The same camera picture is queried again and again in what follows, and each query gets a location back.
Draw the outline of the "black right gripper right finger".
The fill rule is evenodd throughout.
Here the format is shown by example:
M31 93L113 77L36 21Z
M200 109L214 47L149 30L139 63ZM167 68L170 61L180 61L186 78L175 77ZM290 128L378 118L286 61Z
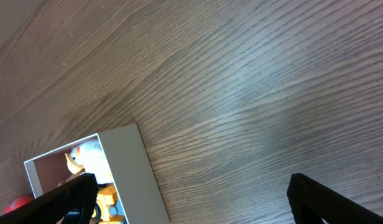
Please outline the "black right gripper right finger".
M287 197L296 224L383 224L383 217L301 173L292 174Z

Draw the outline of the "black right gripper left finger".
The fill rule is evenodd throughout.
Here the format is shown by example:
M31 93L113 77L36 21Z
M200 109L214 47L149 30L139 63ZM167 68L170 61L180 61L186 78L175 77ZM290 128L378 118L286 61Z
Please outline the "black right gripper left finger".
M82 174L0 216L0 224L88 224L95 209L97 194L95 175Z

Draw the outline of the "yellow toy construction truck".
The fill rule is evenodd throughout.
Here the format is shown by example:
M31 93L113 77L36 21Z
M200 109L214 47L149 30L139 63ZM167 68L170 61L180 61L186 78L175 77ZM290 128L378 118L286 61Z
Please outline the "yellow toy construction truck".
M99 223L126 224L126 218L113 184L100 188L98 191L91 218Z

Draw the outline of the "white and yellow duck plush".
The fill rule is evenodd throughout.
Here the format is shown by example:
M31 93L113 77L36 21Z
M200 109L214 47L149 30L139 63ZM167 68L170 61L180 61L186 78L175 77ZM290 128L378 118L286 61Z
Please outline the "white and yellow duck plush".
M72 174L86 172L94 174L98 184L114 182L106 155L98 139L90 139L65 153L68 170Z

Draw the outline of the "red ball with eye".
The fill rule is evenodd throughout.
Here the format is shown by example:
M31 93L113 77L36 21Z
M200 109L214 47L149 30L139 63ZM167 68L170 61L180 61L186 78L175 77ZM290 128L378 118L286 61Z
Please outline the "red ball with eye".
M18 196L9 202L9 204L4 209L4 213L7 214L33 200L34 200L34 197L32 195Z

